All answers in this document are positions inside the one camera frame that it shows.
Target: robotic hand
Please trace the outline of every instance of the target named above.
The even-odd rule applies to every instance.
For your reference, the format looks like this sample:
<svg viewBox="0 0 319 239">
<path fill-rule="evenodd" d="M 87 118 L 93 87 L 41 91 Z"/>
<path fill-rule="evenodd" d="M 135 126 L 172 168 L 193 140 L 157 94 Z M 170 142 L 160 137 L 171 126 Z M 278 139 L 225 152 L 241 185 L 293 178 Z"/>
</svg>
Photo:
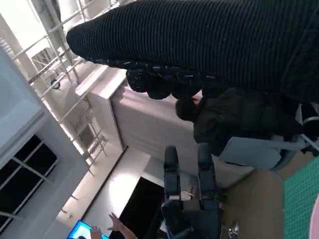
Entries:
<svg viewBox="0 0 319 239">
<path fill-rule="evenodd" d="M 161 209 L 170 239 L 219 239 L 221 236 L 222 213 L 215 169 L 206 143 L 199 144 L 198 148 L 198 180 L 199 200 L 182 201 L 177 151 L 174 146 L 168 146 L 164 163 L 166 201 Z"/>
</svg>

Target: human hand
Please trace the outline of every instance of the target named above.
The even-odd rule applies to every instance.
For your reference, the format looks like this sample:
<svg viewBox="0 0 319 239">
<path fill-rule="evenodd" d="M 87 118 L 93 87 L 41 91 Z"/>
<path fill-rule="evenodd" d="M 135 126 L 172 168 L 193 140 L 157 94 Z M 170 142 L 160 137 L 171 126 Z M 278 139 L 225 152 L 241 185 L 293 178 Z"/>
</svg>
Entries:
<svg viewBox="0 0 319 239">
<path fill-rule="evenodd" d="M 117 218 L 117 216 L 115 216 L 114 213 L 109 214 L 112 222 L 113 222 L 113 226 L 111 226 L 110 228 L 108 228 L 108 230 L 110 231 L 121 231 L 124 227 L 123 223 L 121 223 L 120 219 Z"/>
<path fill-rule="evenodd" d="M 92 227 L 91 231 L 91 239 L 102 239 L 101 229 L 98 227 Z"/>
</svg>

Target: pink object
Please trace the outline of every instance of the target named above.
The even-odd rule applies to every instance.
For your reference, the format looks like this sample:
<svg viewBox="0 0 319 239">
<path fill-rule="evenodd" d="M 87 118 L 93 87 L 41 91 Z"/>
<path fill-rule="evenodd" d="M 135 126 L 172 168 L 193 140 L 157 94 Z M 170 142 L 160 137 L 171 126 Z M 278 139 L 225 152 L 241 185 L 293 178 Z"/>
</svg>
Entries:
<svg viewBox="0 0 319 239">
<path fill-rule="evenodd" d="M 319 194 L 310 219 L 309 239 L 319 239 Z"/>
</svg>

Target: black ribbed fabric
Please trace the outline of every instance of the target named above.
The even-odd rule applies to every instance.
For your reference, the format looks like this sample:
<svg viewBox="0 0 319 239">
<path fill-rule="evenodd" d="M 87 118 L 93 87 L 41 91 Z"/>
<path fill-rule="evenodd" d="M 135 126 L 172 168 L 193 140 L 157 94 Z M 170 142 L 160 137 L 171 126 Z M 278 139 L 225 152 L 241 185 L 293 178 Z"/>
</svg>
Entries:
<svg viewBox="0 0 319 239">
<path fill-rule="evenodd" d="M 139 0 L 74 27 L 67 41 L 96 63 L 178 66 L 199 73 L 203 87 L 319 102 L 309 89 L 319 84 L 317 10 L 318 0 Z"/>
</svg>

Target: dark hair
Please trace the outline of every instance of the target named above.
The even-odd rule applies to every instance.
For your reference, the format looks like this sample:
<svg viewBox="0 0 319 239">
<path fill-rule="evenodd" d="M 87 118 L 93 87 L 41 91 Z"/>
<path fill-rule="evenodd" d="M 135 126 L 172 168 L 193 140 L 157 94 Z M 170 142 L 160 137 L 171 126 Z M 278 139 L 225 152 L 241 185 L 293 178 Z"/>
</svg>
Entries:
<svg viewBox="0 0 319 239">
<path fill-rule="evenodd" d="M 181 120 L 193 122 L 196 117 L 197 106 L 193 98 L 178 100 L 175 104 L 175 112 Z"/>
</svg>

